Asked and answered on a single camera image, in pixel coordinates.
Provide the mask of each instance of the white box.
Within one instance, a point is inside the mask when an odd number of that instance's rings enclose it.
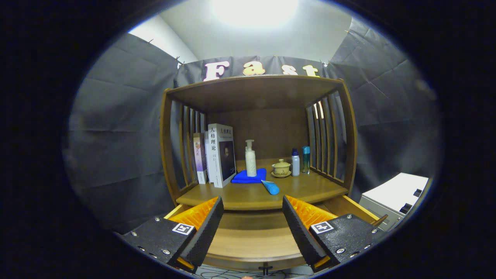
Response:
[[[388,215],[379,225],[384,231],[395,228],[405,217],[401,209],[409,204],[414,206],[418,197],[414,196],[417,190],[423,191],[427,184],[427,177],[400,173],[374,189],[362,193],[359,204],[368,211],[382,217]]]
[[[233,127],[209,124],[206,133],[208,176],[214,187],[223,188],[236,175]]]

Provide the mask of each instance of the white printer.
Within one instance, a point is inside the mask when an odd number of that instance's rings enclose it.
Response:
[[[427,180],[427,177],[400,173],[384,184],[362,193],[359,204],[379,218],[387,214],[379,228],[390,231],[417,202]]]

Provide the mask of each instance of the saucer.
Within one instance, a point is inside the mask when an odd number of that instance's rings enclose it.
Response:
[[[288,174],[285,174],[285,175],[276,175],[274,172],[271,172],[270,174],[272,174],[273,177],[285,178],[285,177],[288,177],[291,175],[291,171],[289,171]]]

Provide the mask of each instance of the small white bottle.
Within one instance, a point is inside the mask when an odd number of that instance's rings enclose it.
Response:
[[[255,161],[255,150],[251,149],[251,143],[254,140],[246,140],[247,145],[245,147],[245,160],[247,164],[247,176],[255,177],[256,176],[256,161]]]
[[[300,157],[298,156],[298,149],[293,148],[293,152],[291,152],[291,161],[293,165],[293,171],[291,172],[292,176],[300,175]]]

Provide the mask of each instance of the floor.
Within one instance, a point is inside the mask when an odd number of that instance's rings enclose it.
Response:
[[[313,272],[309,266],[299,266],[291,269],[269,272],[268,276],[264,276],[262,271],[234,271],[201,265],[196,270],[196,275],[205,279],[241,279],[245,276],[250,276],[253,279],[303,279],[313,275]]]

